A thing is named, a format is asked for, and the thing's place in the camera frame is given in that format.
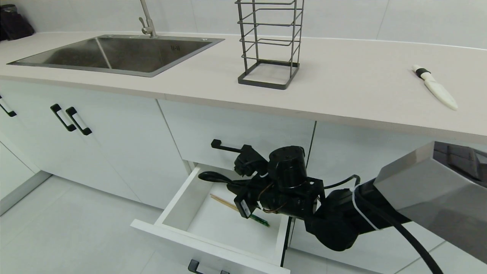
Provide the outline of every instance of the kitchen counter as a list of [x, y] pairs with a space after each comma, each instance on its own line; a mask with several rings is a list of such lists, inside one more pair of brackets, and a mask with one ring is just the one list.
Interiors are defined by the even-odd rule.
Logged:
[[[300, 70], [289, 88], [283, 91], [237, 83], [237, 77], [244, 72], [240, 57], [242, 44], [239, 36], [230, 35], [179, 34], [224, 38], [225, 41], [153, 78], [6, 65], [102, 34], [121, 33], [40, 33], [16, 41], [3, 41], [0, 43], [0, 79], [487, 144], [487, 50], [481, 49], [375, 40], [303, 39]], [[263, 52], [261, 57], [269, 59], [282, 54], [264, 49]], [[429, 92], [423, 80], [411, 71], [413, 64], [432, 72], [457, 100], [458, 111], [447, 108]]]

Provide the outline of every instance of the faucet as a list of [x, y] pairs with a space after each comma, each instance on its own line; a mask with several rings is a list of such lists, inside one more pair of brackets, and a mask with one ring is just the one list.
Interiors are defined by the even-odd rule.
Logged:
[[142, 4], [142, 9], [144, 10], [144, 15], [146, 16], [146, 21], [147, 21], [147, 27], [146, 27], [144, 24], [144, 19], [142, 19], [142, 17], [139, 17], [139, 21], [142, 23], [142, 33], [150, 34], [151, 38], [156, 38], [157, 34], [155, 33], [154, 23], [150, 18], [149, 10], [147, 9], [146, 0], [140, 0], [140, 3]]

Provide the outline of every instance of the baseboard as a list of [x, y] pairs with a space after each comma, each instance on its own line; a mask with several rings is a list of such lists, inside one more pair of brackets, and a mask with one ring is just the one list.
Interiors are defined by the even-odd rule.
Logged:
[[27, 196], [27, 194], [33, 191], [45, 180], [47, 180], [47, 178], [49, 178], [51, 175], [52, 174], [50, 173], [39, 171], [32, 177], [30, 177], [30, 179], [28, 179], [25, 183], [21, 184], [14, 191], [12, 191], [2, 200], [0, 200], [0, 216], [7, 212], [7, 210], [13, 207], [20, 200], [22, 200], [22, 198]]

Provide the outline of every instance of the sink basin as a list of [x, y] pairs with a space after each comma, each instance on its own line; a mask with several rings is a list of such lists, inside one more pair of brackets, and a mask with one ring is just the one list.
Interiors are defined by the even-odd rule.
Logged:
[[102, 35], [9, 64], [154, 77], [223, 40]]

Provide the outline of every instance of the black handle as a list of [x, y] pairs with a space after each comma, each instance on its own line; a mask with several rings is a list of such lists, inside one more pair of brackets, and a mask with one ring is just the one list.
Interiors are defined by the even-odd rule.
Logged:
[[59, 119], [59, 121], [61, 121], [62, 125], [66, 128], [67, 131], [71, 132], [71, 131], [74, 131], [76, 130], [76, 127], [75, 125], [71, 124], [71, 125], [67, 125], [62, 119], [61, 117], [59, 117], [59, 114], [57, 114], [58, 111], [61, 110], [61, 107], [58, 105], [58, 104], [54, 104], [51, 106], [51, 110], [54, 112], [54, 115], [56, 115], [56, 117]]
[[93, 132], [93, 131], [91, 131], [91, 129], [89, 127], [86, 127], [83, 129], [79, 126], [78, 122], [76, 122], [75, 118], [73, 117], [73, 115], [78, 113], [78, 111], [76, 111], [76, 109], [74, 107], [68, 108], [66, 110], [66, 113], [68, 114], [69, 118], [71, 118], [71, 120], [73, 120], [73, 123], [75, 123], [76, 127], [83, 133], [83, 135], [87, 136]]
[[222, 141], [218, 139], [213, 139], [213, 141], [211, 142], [211, 147], [236, 153], [242, 153], [241, 149], [222, 146]]
[[[199, 266], [199, 265], [200, 265], [200, 262], [199, 262], [199, 261], [197, 261], [197, 260], [191, 260], [191, 261], [189, 262], [189, 265], [187, 266], [187, 269], [188, 269], [188, 270], [189, 270], [189, 272], [191, 272], [191, 273], [203, 274], [203, 273], [201, 273], [201, 272], [196, 271], [196, 270], [198, 269], [198, 266]], [[228, 272], [226, 272], [226, 271], [223, 271], [223, 270], [222, 270], [222, 271], [220, 272], [220, 274], [230, 274], [230, 273], [228, 273]]]
[[3, 111], [10, 117], [14, 117], [14, 116], [17, 116], [17, 113], [15, 113], [15, 111], [7, 111], [1, 104], [0, 104], [0, 107], [3, 109]]

